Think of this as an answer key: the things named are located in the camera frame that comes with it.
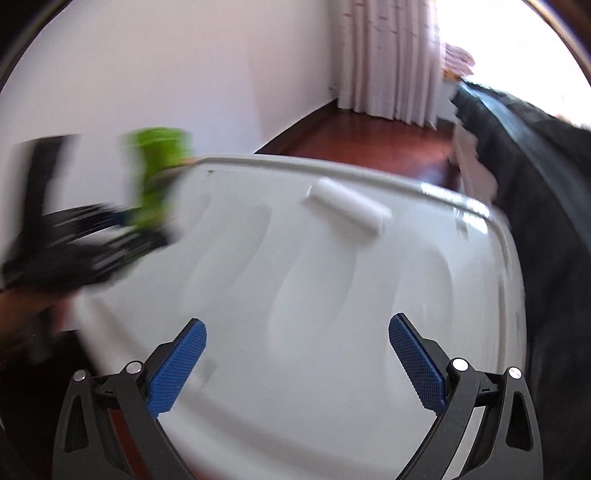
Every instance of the textured blue pad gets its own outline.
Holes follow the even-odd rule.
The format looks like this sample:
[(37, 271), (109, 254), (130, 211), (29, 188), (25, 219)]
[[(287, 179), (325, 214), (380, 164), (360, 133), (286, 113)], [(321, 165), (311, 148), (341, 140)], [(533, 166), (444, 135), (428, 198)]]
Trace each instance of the textured blue pad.
[(390, 344), (404, 367), (423, 407), (439, 415), (446, 407), (445, 381), (418, 339), (398, 316), (388, 328)]
[(173, 408), (206, 342), (205, 325), (197, 321), (156, 372), (148, 386), (148, 410), (153, 418)]

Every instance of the baseboard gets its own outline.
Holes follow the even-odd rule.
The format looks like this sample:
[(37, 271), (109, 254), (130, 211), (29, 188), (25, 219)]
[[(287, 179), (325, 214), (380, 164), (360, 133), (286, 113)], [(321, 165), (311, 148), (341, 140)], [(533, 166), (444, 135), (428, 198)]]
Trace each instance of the baseboard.
[(287, 130), (281, 132), (269, 143), (261, 147), (255, 153), (266, 155), (281, 155), (290, 145), (309, 132), (316, 125), (324, 121), (334, 110), (337, 109), (337, 100), (321, 106), (310, 115), (306, 115), (299, 122), (294, 123)]

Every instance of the human hand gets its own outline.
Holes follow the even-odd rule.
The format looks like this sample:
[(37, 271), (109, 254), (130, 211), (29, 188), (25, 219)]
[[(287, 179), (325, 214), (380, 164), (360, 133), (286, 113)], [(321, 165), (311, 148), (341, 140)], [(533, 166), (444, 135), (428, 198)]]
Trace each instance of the human hand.
[(53, 333), (60, 332), (72, 296), (72, 293), (48, 293), (25, 287), (0, 293), (0, 359), (22, 346), (27, 320), (47, 308), (52, 308)]

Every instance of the pink cloth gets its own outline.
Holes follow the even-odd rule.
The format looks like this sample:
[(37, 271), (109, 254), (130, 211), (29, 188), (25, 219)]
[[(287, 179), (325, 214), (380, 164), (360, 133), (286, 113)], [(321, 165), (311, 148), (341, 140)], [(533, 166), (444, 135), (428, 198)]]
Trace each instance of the pink cloth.
[(474, 74), (470, 67), (473, 67), (475, 64), (474, 57), (466, 50), (446, 43), (445, 69), (448, 72), (452, 72), (454, 75), (463, 78)]

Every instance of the red wooden floor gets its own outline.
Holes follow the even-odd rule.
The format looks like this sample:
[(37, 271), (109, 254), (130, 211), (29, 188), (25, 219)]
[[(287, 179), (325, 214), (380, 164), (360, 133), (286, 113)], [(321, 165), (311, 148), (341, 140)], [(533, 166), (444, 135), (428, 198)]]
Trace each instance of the red wooden floor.
[(452, 131), (335, 109), (282, 154), (319, 158), (397, 173), (455, 189), (459, 172), (447, 162)]

